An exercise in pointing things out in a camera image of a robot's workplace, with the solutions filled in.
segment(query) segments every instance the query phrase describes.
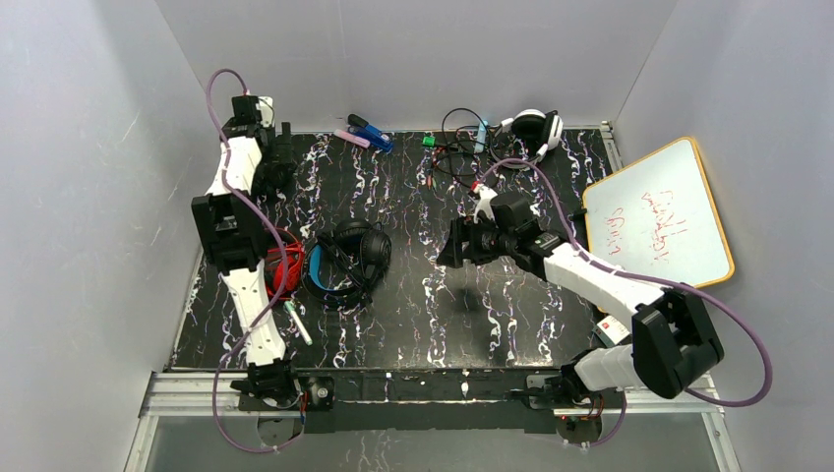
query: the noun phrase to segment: white headphones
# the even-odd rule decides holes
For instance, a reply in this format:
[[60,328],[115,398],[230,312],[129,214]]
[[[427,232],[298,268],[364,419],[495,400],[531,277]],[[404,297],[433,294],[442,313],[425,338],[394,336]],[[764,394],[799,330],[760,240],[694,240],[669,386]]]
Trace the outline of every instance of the white headphones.
[[[548,150],[556,148],[562,138],[562,118],[559,112],[553,110],[549,113],[542,113],[539,110],[524,110],[515,115],[515,118],[507,118],[501,122],[500,133],[512,131],[531,149],[537,149],[535,156],[530,159],[532,163],[540,162]],[[506,164],[510,169],[526,168],[520,164]]]

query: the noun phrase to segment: red handwriting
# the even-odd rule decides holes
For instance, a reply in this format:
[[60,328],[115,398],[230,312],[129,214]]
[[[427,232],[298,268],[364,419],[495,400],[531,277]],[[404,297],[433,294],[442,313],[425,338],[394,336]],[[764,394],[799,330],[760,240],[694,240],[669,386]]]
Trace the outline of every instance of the red handwriting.
[[688,228],[685,227],[686,220],[683,218],[675,219],[675,211],[672,209],[675,194],[671,190],[664,190],[655,195],[646,192],[642,199],[649,204],[654,213],[655,229],[652,232],[651,243],[651,248],[655,252],[654,260],[668,263],[669,260],[666,258],[669,256],[670,250],[666,246],[669,238],[688,231]]
[[623,239],[620,234],[620,228],[626,224],[626,219],[623,218],[622,215],[623,209],[617,208],[611,212],[611,217],[605,220],[605,224],[608,225],[607,246],[609,248],[609,256],[613,256],[623,250],[623,248],[620,247],[620,242]]

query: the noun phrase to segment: headphone ear cup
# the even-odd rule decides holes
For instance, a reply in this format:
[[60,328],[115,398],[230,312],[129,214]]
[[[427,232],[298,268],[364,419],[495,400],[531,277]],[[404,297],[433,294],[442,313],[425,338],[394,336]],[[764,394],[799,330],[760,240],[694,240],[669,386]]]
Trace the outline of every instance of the headphone ear cup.
[[390,254],[391,241],[386,233],[371,229],[362,237],[359,255],[363,270],[368,266],[387,267],[390,264]]
[[562,119],[556,110],[548,113],[546,117],[545,124],[542,127],[542,135],[539,138],[539,146],[548,145],[548,150],[552,150],[562,137]]
[[524,141],[538,142],[542,136],[542,130],[545,128],[545,120],[542,112],[531,110],[530,113],[516,116],[510,129],[514,135]]
[[343,247],[355,246],[360,243],[362,235],[371,228],[373,228],[371,223],[364,219],[346,219],[336,225],[333,230],[333,241]]

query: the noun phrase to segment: marker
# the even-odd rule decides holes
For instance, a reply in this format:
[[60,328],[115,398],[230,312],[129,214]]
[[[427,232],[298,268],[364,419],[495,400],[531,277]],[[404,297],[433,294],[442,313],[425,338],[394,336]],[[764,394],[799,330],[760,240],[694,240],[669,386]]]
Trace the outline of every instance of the marker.
[[296,326],[298,326],[298,331],[301,333],[301,337],[304,338],[304,342],[306,342],[308,346],[312,346],[313,338],[310,337],[310,333],[307,332],[304,324],[301,323],[301,319],[298,318],[298,313],[295,311],[295,305],[292,302],[286,302],[284,303],[284,310],[287,311],[289,316],[292,318],[292,321],[295,322]]
[[367,149],[371,142],[366,140],[365,138],[359,138],[358,136],[353,136],[350,133],[342,130],[336,130],[333,132],[337,137],[342,138],[343,140],[353,143],[354,145]]
[[377,148],[385,152],[393,148],[393,142],[390,138],[384,135],[377,127],[368,123],[368,120],[351,113],[347,115],[347,124],[350,125],[347,128],[348,132],[370,141]]

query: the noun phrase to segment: white pen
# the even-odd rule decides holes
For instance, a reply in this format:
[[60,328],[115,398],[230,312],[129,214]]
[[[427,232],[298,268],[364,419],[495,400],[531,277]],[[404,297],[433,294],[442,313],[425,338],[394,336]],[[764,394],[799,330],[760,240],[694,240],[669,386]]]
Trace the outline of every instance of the white pen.
[[301,337],[304,338],[304,342],[307,343],[308,346],[313,345],[313,338],[310,337],[310,333],[307,332],[307,329],[304,327],[304,324],[301,323],[301,319],[298,318],[298,313],[295,311],[295,305],[292,302],[284,302],[284,310],[289,313],[289,316],[292,317],[292,321],[295,322],[295,325],[298,326],[298,331],[301,332]]

